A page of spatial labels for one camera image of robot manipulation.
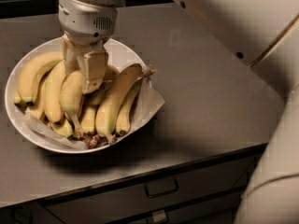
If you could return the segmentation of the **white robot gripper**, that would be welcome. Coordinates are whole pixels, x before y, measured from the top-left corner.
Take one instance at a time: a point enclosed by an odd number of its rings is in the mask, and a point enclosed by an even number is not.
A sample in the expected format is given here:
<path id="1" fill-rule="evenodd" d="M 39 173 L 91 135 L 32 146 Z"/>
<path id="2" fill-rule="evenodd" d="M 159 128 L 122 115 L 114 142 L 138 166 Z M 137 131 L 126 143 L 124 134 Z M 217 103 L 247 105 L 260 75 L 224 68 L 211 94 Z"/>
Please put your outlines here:
<path id="1" fill-rule="evenodd" d="M 98 90 L 104 80 L 108 53 L 103 40 L 113 36 L 116 18 L 115 0 L 59 0 L 65 75 L 80 69 L 84 94 Z"/>

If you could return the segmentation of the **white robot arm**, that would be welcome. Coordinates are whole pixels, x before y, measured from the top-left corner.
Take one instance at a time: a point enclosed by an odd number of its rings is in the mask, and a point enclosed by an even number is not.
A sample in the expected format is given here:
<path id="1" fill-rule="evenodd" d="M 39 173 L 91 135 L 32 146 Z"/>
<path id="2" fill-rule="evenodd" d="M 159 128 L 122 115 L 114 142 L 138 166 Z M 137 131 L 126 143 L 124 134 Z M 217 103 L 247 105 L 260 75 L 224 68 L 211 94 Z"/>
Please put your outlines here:
<path id="1" fill-rule="evenodd" d="M 67 224 L 298 224 L 298 34 L 247 66 L 187 14 L 197 5 L 229 36 L 259 40 L 270 15 L 298 0 L 184 0 L 123 7 L 117 34 L 159 72 L 164 106 L 120 144 L 65 156 L 82 191 L 62 205 Z"/>

